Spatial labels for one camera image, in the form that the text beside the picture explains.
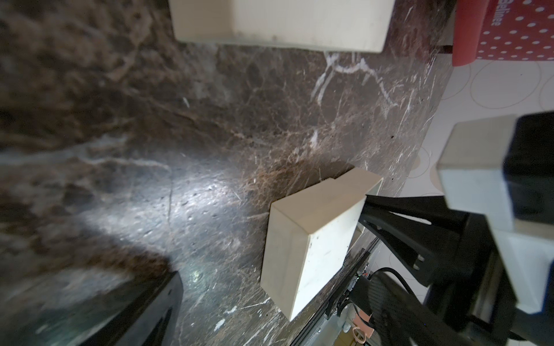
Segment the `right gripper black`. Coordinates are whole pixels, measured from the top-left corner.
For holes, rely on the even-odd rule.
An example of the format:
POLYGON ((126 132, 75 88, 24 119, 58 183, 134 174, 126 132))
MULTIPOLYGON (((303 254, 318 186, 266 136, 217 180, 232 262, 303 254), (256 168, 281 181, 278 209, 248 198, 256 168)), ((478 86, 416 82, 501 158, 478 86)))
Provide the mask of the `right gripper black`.
POLYGON ((424 306, 447 327, 479 345, 509 341, 516 297, 484 216, 451 210, 443 196, 367 195, 359 222, 433 284, 424 306))

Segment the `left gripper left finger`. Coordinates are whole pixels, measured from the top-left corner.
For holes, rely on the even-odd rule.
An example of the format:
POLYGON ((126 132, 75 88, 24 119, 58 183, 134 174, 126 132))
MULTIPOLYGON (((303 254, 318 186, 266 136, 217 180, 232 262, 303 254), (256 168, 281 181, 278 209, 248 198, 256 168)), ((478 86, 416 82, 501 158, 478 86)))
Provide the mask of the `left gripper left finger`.
POLYGON ((83 345, 170 345, 183 299, 179 272, 157 278, 83 345))

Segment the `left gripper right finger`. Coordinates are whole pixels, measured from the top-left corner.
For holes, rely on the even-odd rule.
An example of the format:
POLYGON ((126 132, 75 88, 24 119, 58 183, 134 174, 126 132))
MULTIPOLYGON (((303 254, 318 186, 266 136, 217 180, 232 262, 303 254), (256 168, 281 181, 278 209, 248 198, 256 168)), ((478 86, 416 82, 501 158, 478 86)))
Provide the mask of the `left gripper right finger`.
POLYGON ((369 280, 368 301, 383 345, 472 345, 387 274, 369 280))

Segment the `cream square box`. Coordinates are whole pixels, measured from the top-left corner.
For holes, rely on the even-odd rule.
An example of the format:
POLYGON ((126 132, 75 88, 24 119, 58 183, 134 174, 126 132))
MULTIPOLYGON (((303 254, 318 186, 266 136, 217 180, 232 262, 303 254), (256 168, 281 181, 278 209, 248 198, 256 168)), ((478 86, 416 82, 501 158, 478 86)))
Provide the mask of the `cream square box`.
POLYGON ((289 320, 342 268, 379 175, 353 168, 271 204, 261 288, 289 320))

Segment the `cream drawer jewelry box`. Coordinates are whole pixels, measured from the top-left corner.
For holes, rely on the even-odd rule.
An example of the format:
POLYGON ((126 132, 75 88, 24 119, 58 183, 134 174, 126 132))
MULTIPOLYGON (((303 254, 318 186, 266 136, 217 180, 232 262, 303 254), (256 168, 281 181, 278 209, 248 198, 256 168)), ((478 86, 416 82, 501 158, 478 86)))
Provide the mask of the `cream drawer jewelry box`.
POLYGON ((170 0, 183 43, 382 52, 395 3, 367 0, 170 0))

